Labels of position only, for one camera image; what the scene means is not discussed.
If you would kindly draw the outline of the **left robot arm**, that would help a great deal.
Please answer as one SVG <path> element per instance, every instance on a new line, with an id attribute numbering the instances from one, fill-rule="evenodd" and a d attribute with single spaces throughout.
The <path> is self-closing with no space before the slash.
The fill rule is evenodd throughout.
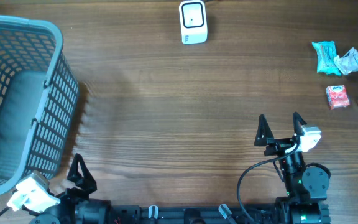
<path id="1" fill-rule="evenodd" d="M 97 183 L 88 170 L 83 157 L 75 154 L 67 180 L 75 184 L 57 195 L 58 205 L 40 212 L 30 224 L 108 224 L 120 223 L 112 214 L 111 202 L 90 199 L 97 191 Z"/>

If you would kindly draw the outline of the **teal tissue pack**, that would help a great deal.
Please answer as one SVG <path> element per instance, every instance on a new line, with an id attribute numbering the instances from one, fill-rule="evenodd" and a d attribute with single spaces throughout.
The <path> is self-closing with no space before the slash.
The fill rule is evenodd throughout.
<path id="1" fill-rule="evenodd" d="M 336 46 L 334 41 L 312 42 L 313 48 L 317 54 L 317 72 L 326 75 L 341 76 L 341 72 L 334 63 L 337 57 Z"/>

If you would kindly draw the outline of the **white plaster box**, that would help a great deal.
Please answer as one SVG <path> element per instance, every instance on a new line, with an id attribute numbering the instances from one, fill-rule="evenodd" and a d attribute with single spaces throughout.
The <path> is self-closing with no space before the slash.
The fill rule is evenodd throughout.
<path id="1" fill-rule="evenodd" d="M 358 72 L 358 51 L 352 47 L 342 57 L 336 56 L 334 64 L 343 75 L 348 75 L 352 72 Z"/>

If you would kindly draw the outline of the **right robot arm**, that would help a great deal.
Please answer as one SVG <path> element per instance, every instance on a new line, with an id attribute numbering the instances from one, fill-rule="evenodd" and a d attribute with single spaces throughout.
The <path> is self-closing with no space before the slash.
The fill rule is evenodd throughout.
<path id="1" fill-rule="evenodd" d="M 329 224 L 327 191 L 331 173 L 318 163 L 306 164 L 303 153 L 314 148 L 321 139 L 321 130 L 307 124 L 293 113 L 294 135 L 276 139 L 262 114 L 259 116 L 255 146 L 265 146 L 265 156 L 277 156 L 276 171 L 287 191 L 286 197 L 278 197 L 274 203 L 272 223 Z"/>

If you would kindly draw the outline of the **red orange small packet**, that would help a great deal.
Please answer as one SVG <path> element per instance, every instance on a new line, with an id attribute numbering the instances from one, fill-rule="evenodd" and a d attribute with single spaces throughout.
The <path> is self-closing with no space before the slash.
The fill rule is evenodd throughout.
<path id="1" fill-rule="evenodd" d="M 331 110 L 336 108 L 345 108 L 350 105 L 344 85 L 328 86 L 326 95 Z"/>

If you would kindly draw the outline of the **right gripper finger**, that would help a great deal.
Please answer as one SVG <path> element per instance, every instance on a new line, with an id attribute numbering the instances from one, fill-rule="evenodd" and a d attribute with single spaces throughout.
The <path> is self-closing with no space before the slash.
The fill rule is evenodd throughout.
<path id="1" fill-rule="evenodd" d="M 254 146 L 267 146 L 274 143 L 274 136 L 264 114 L 259 116 Z"/>
<path id="2" fill-rule="evenodd" d="M 293 113 L 293 127 L 297 136 L 301 136 L 303 133 L 302 126 L 307 125 L 307 122 L 299 115 L 298 112 Z"/>

